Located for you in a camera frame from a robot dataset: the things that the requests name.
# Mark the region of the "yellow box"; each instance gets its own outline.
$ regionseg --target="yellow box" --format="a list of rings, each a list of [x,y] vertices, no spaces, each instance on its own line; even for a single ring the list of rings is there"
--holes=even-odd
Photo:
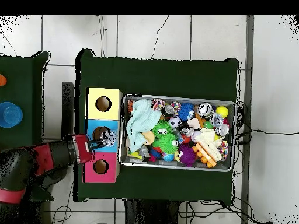
[[[119,89],[86,88],[89,120],[119,120],[122,92]]]

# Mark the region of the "blue cup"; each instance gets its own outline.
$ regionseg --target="blue cup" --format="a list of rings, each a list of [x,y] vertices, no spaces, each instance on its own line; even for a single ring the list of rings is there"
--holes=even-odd
[[[23,119],[23,112],[20,107],[11,102],[0,103],[0,127],[12,128]]]

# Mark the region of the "orange toy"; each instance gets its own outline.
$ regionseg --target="orange toy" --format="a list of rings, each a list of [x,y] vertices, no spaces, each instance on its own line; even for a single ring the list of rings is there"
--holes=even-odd
[[[200,158],[200,161],[207,165],[208,168],[216,166],[216,162],[211,158],[211,156],[200,146],[199,143],[192,147],[196,155]]]
[[[7,80],[5,78],[5,76],[0,74],[0,87],[4,86],[6,84]]]
[[[204,124],[204,122],[206,122],[206,120],[204,120],[204,122],[203,122],[203,119],[201,117],[199,117],[199,115],[197,113],[195,113],[195,115],[196,115],[196,118],[199,121],[200,128],[204,128],[203,124]]]

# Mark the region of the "pink box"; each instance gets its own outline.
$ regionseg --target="pink box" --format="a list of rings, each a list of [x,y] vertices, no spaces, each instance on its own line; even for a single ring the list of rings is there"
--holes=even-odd
[[[95,162],[98,160],[106,161],[108,168],[105,173],[99,174],[95,171]],[[92,160],[85,164],[86,183],[115,183],[119,175],[119,163],[116,152],[98,152],[92,156]]]

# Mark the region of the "metal tray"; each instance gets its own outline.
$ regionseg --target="metal tray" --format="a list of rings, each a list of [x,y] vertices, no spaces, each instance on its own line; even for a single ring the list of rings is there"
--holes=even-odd
[[[228,151],[228,156],[225,161],[217,162],[217,165],[209,169],[205,164],[197,160],[192,167],[186,167],[184,164],[172,161],[166,162],[164,160],[157,159],[156,162],[147,162],[147,163],[132,163],[129,157],[127,157],[127,148],[126,145],[126,124],[129,120],[128,113],[128,100],[140,100],[140,99],[152,100],[154,98],[159,98],[167,103],[173,101],[179,103],[190,102],[194,105],[199,105],[204,102],[210,103],[212,106],[225,106],[228,109],[227,120],[231,126],[229,133],[225,137],[225,140],[228,142],[230,149]],[[234,148],[235,148],[235,134],[236,134],[236,122],[237,122],[237,105],[232,101],[219,101],[219,100],[202,100],[202,99],[189,99],[189,98],[178,98],[178,97],[166,97],[166,96],[151,96],[144,94],[124,94],[122,103],[121,103],[121,120],[120,120],[120,140],[119,140],[119,162],[125,166],[141,166],[141,167],[160,167],[167,169],[184,169],[184,170],[204,170],[210,172],[228,172],[233,168],[234,165]]]

